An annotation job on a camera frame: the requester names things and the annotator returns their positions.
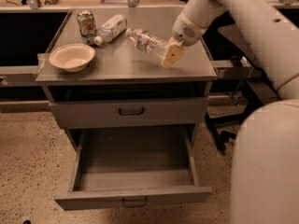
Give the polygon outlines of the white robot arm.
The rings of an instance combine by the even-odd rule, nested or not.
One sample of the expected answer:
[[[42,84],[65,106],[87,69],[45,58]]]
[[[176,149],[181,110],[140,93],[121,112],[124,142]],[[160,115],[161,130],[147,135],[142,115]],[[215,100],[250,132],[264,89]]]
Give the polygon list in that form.
[[[240,125],[231,167],[231,224],[299,224],[299,29],[264,0],[189,0],[172,29],[191,46],[223,13],[278,99]]]

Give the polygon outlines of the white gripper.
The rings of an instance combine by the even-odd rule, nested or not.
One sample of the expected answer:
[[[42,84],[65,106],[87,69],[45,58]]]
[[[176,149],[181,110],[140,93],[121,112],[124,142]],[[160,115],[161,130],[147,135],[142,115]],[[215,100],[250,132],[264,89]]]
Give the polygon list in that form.
[[[199,41],[205,32],[205,28],[197,26],[184,13],[178,15],[172,29],[172,37],[168,40],[170,45],[162,58],[162,66],[166,68],[172,67],[183,55],[184,48],[177,42],[180,42],[185,47],[192,46]]]

